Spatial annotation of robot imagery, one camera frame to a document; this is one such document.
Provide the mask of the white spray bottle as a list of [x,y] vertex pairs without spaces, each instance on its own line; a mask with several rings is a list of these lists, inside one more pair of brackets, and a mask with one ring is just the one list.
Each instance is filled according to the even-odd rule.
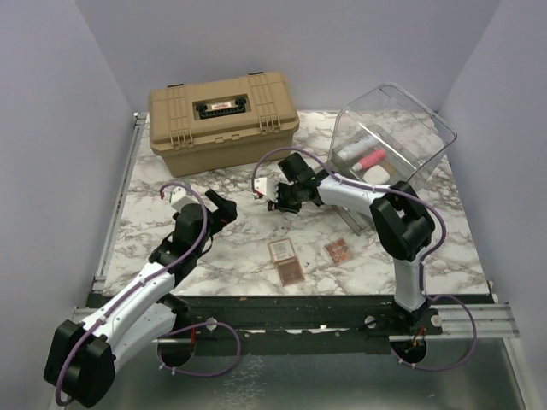
[[351,143],[338,152],[338,157],[343,161],[350,161],[364,154],[367,150],[378,145],[378,140],[374,137],[364,137],[357,142]]

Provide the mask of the tan plastic toolbox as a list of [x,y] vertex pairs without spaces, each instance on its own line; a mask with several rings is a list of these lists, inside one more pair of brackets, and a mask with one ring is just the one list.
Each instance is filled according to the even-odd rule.
[[150,148],[174,177],[256,162],[290,146],[300,126],[280,72],[170,85],[148,106]]

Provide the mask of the white egg-shaped sponge case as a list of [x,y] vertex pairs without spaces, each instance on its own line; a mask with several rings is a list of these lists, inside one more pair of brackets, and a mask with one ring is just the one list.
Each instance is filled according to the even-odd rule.
[[381,165],[370,167],[362,176],[364,182],[371,185],[385,185],[390,177]]

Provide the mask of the clear acrylic makeup organizer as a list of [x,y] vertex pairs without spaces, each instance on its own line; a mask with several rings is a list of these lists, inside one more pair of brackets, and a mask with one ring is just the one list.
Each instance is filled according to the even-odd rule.
[[[378,145],[350,161],[338,152],[364,137],[374,137]],[[362,157],[382,149],[381,165],[390,175],[388,185],[405,180],[420,191],[457,139],[456,130],[440,115],[402,86],[384,83],[346,104],[339,112],[332,132],[327,163],[346,178],[364,182],[367,171],[351,167]]]

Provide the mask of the pink tube with white cap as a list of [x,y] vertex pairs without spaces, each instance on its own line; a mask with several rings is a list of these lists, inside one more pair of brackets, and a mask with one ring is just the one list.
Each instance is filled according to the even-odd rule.
[[364,157],[362,157],[360,160],[358,160],[351,169],[354,172],[358,172],[361,170],[369,169],[370,167],[374,167],[380,162],[382,162],[386,157],[386,153],[382,149],[378,149],[373,151],[371,154],[368,154]]

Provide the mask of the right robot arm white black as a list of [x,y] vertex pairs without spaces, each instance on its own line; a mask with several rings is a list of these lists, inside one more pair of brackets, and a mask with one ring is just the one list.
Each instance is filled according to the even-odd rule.
[[325,169],[315,172],[298,153],[279,163],[285,183],[255,182],[256,192],[268,199],[268,208],[298,213],[312,202],[346,208],[373,222],[380,243],[393,259],[396,279],[392,314],[394,327],[411,334],[423,324],[427,305],[420,258],[431,244],[435,223],[424,202],[406,182],[366,184]]

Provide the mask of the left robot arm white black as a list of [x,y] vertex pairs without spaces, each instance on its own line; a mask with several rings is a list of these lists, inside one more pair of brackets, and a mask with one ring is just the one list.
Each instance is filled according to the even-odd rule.
[[55,330],[44,380],[59,407],[73,401],[90,408],[112,386],[117,372],[141,349],[165,334],[179,337],[189,317],[172,290],[196,267],[206,244],[238,217],[237,204],[207,190],[209,210],[189,186],[170,184],[174,231],[152,252],[144,268],[115,297],[79,322]]

